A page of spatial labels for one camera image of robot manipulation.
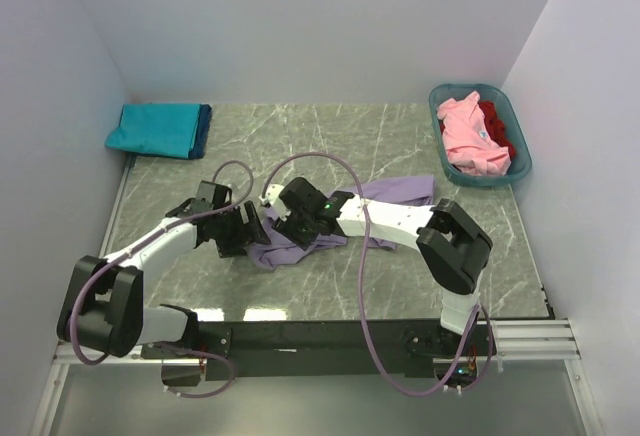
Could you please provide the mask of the folded teal t shirt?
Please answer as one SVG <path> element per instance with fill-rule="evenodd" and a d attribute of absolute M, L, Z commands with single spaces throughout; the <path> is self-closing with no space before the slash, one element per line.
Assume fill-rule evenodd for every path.
<path fill-rule="evenodd" d="M 142 155 L 188 159 L 195 146 L 199 113 L 199 104 L 126 104 L 105 146 Z"/>

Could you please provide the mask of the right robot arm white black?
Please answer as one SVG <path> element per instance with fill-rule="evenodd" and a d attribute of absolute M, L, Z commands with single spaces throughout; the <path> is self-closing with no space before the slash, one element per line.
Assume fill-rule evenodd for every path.
<path fill-rule="evenodd" d="M 297 177 L 285 186 L 269 185 L 261 203 L 275 211 L 275 231 L 302 249 L 323 235 L 369 236 L 417 251 L 442 288 L 442 309 L 438 327 L 414 335 L 409 346 L 451 357 L 473 344 L 467 322 L 479 303 L 479 284 L 493 243 L 457 202 L 402 205 L 361 196 L 356 188 L 327 196 Z"/>

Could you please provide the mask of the red t shirt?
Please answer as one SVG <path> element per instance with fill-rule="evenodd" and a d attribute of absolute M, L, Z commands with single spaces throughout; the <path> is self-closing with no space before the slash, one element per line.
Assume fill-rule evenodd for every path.
<path fill-rule="evenodd" d="M 506 126 L 499 118 L 495 105 L 491 101 L 481 100 L 478 106 L 485 116 L 485 128 L 491 140 L 506 148 L 510 159 L 514 160 L 517 155 L 515 147 L 506 136 Z"/>

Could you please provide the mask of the folded dark blue t shirt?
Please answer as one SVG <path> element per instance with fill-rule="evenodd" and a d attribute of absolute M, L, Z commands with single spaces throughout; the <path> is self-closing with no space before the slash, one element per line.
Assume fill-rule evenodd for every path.
<path fill-rule="evenodd" d="M 194 140 L 189 151 L 190 159 L 202 159 L 205 155 L 207 138 L 212 119 L 212 107 L 203 104 L 199 107 Z"/>

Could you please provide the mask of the black base beam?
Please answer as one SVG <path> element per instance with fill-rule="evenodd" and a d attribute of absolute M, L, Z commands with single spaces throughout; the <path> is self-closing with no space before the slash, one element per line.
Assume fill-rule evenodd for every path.
<path fill-rule="evenodd" d="M 369 331 L 390 374 L 432 378 L 460 337 L 436 319 L 373 320 Z M 239 377 L 375 374 L 361 324 L 343 321 L 201 322 L 196 350 L 231 361 Z"/>

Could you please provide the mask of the purple t shirt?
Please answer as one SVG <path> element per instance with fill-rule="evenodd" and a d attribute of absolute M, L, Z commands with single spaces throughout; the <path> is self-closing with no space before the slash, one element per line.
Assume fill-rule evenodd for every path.
<path fill-rule="evenodd" d="M 436 181 L 433 174 L 393 177 L 363 183 L 362 189 L 364 197 L 368 199 L 391 204 L 425 206 L 433 203 Z M 319 235 L 308 249 L 303 250 L 273 229 L 277 218 L 278 215 L 272 208 L 265 208 L 261 224 L 271 243 L 246 247 L 247 256 L 258 268 L 275 270 L 280 266 L 295 265 L 313 252 L 347 245 L 346 237 Z"/>

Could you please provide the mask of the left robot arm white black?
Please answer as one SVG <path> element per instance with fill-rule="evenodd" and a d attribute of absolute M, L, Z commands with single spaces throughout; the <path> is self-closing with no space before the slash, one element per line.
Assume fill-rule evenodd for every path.
<path fill-rule="evenodd" d="M 245 255 L 251 244 L 268 244 L 253 202 L 232 200 L 228 186 L 202 181 L 194 197 L 168 211 L 149 233 L 104 257 L 84 256 L 72 271 L 56 327 L 87 365 L 124 357 L 139 345 L 164 343 L 176 357 L 200 344 L 195 311 L 144 304 L 149 283 L 182 255 L 212 241 L 219 257 Z"/>

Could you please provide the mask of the pink t shirt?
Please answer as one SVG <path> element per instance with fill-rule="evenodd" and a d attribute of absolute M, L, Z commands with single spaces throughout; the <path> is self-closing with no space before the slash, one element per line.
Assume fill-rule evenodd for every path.
<path fill-rule="evenodd" d="M 443 145 L 449 162 L 474 176 L 504 176 L 512 162 L 508 150 L 491 140 L 480 96 L 473 91 L 461 100 L 450 98 L 438 106 Z"/>

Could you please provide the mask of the teal plastic basket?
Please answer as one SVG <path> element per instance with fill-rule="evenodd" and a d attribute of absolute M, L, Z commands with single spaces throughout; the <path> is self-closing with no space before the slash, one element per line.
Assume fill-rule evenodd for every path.
<path fill-rule="evenodd" d="M 440 123 L 436 110 L 446 100 L 462 99 L 477 91 L 481 101 L 491 101 L 497 116 L 505 125 L 506 138 L 514 145 L 516 157 L 504 176 L 474 176 L 456 169 L 448 160 L 443 145 Z M 519 124 L 515 109 L 508 96 L 500 89 L 483 83 L 445 83 L 433 88 L 428 98 L 431 118 L 438 146 L 438 155 L 446 178 L 453 184 L 464 187 L 499 187 L 512 185 L 524 179 L 532 168 L 532 158 Z"/>

